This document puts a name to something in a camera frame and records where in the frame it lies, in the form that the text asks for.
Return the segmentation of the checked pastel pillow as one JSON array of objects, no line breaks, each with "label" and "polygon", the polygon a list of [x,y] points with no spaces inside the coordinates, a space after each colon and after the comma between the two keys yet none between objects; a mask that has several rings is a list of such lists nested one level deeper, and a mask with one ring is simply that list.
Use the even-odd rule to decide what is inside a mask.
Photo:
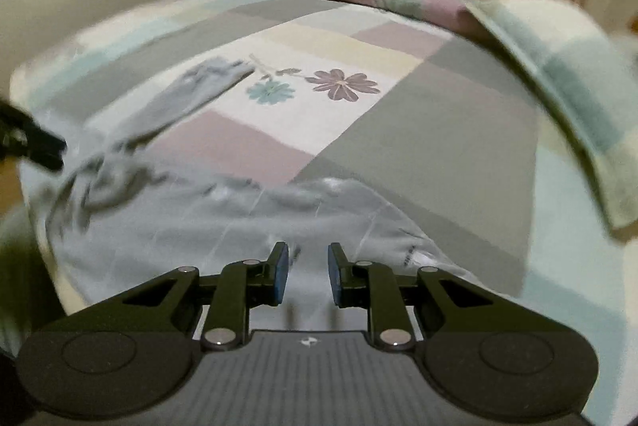
[{"label": "checked pastel pillow", "polygon": [[612,229],[637,220],[637,68],[566,0],[472,0],[468,11],[563,121],[593,170]]}]

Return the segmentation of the grey patterned pyjama trousers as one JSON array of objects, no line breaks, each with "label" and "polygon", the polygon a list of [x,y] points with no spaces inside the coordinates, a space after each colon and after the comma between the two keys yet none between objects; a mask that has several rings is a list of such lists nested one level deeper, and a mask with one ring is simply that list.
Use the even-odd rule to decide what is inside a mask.
[{"label": "grey patterned pyjama trousers", "polygon": [[398,274],[422,267],[471,278],[401,210],[354,179],[313,179],[266,187],[152,158],[143,143],[212,101],[252,71],[219,57],[178,77],[111,132],[65,175],[44,220],[56,261],[88,303],[191,265],[215,274],[235,261],[289,248],[281,310],[262,310],[259,329],[348,330],[355,312],[333,303],[328,247],[351,261],[374,261]]}]

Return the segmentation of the patchwork pastel bed sheet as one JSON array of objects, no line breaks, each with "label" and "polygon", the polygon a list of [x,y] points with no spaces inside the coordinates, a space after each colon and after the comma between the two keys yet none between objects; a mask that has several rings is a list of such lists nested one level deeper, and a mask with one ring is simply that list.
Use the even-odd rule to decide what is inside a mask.
[{"label": "patchwork pastel bed sheet", "polygon": [[635,417],[636,243],[608,233],[527,83],[469,40],[333,0],[160,0],[22,65],[10,97],[80,154],[215,57],[254,71],[152,140],[152,159],[269,189],[363,183],[416,224],[393,260],[443,253],[576,328],[600,361],[586,415]]}]

